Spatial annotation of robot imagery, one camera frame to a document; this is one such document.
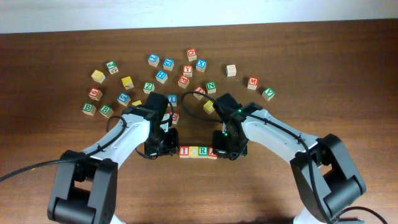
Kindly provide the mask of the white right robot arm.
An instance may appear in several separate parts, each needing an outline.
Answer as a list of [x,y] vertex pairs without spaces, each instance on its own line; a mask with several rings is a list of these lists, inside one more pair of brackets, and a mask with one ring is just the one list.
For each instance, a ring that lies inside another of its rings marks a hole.
[[334,134],[303,133],[256,103],[239,104],[229,93],[214,107],[223,122],[213,133],[213,150],[220,158],[245,156],[252,141],[290,164],[304,205],[294,223],[336,223],[338,214],[366,192],[347,148]]

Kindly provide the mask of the red A block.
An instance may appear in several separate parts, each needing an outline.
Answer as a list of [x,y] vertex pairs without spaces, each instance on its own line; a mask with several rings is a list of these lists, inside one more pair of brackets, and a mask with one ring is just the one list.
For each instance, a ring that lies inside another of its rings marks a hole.
[[208,148],[208,155],[207,155],[208,159],[217,159],[218,155],[214,153],[214,150],[212,147]]

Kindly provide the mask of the red C block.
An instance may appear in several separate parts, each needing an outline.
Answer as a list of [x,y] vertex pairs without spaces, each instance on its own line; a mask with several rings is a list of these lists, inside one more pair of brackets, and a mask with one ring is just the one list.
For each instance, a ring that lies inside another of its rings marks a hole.
[[189,62],[192,62],[197,59],[197,51],[195,49],[187,50],[187,58]]

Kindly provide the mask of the red block far left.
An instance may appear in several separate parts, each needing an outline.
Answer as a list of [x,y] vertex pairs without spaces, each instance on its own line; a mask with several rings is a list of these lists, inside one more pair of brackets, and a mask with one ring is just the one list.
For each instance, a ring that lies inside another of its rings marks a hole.
[[96,100],[99,101],[101,99],[101,97],[103,96],[103,93],[101,92],[101,90],[97,89],[97,88],[92,88],[89,93],[88,96],[92,99],[92,100]]

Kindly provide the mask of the green Z block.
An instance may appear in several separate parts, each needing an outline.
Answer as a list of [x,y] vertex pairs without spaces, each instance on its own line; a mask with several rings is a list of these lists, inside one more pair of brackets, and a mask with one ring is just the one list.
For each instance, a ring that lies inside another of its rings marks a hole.
[[154,90],[155,90],[155,85],[152,82],[145,82],[144,83],[143,91],[144,91],[145,94],[150,94]]

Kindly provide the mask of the green R block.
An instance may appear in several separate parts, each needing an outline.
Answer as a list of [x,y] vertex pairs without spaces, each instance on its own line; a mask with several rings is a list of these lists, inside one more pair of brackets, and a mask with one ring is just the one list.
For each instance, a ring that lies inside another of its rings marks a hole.
[[198,148],[198,157],[199,158],[207,158],[208,157],[208,147],[200,146]]

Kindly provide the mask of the green J block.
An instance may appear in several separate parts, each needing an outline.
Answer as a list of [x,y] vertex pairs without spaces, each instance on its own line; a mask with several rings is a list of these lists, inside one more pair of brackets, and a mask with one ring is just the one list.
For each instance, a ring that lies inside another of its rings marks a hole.
[[115,61],[106,62],[106,68],[108,69],[110,74],[115,74],[119,72]]

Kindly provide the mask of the plain wooden block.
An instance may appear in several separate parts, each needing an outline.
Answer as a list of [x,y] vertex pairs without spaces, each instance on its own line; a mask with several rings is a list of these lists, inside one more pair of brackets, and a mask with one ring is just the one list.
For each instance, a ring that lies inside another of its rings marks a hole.
[[226,75],[228,77],[236,76],[237,70],[235,65],[227,65],[226,66]]

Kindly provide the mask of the yellow C block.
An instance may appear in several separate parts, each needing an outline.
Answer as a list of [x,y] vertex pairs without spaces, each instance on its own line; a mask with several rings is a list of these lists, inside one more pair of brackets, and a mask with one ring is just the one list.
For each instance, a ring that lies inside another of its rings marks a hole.
[[197,158],[198,157],[198,152],[199,152],[199,147],[198,146],[190,146],[189,147],[189,152],[188,152],[189,158]]

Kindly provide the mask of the yellow block left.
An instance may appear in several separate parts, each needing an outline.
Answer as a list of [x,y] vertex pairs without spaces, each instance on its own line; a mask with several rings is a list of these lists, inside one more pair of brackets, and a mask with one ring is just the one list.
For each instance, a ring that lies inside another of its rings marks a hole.
[[91,74],[91,78],[98,83],[103,83],[103,81],[105,80],[105,75],[103,72],[99,71],[99,70],[95,70],[92,74]]

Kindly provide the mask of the blue T block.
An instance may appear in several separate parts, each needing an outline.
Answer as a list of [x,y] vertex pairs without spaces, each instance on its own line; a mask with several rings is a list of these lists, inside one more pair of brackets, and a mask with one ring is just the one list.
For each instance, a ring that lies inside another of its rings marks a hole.
[[176,107],[177,96],[176,95],[168,95],[167,98],[168,98],[169,102],[172,104],[172,106]]

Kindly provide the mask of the red I block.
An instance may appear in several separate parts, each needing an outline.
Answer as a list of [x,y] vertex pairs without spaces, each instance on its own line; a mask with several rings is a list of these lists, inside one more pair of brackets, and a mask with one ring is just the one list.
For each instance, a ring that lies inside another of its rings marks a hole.
[[179,154],[179,157],[181,157],[181,158],[189,158],[189,147],[188,146],[180,146],[178,154]]

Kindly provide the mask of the red Y upright block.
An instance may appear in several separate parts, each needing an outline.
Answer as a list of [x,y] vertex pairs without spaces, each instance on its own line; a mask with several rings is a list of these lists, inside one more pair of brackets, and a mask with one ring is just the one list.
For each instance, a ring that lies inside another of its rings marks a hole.
[[183,66],[183,76],[192,77],[192,75],[193,75],[193,67],[191,65],[184,65]]

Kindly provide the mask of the blue X block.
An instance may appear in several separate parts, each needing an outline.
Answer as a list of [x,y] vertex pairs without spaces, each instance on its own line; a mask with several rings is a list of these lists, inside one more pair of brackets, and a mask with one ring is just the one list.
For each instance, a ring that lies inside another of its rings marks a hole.
[[196,70],[199,72],[204,72],[206,69],[207,61],[198,59],[196,63]]

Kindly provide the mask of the red M block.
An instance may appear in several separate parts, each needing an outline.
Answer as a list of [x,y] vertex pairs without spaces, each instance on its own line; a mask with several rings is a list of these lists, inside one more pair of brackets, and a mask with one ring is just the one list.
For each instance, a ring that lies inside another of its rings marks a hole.
[[259,84],[259,79],[256,77],[249,77],[248,79],[248,89],[256,90]]

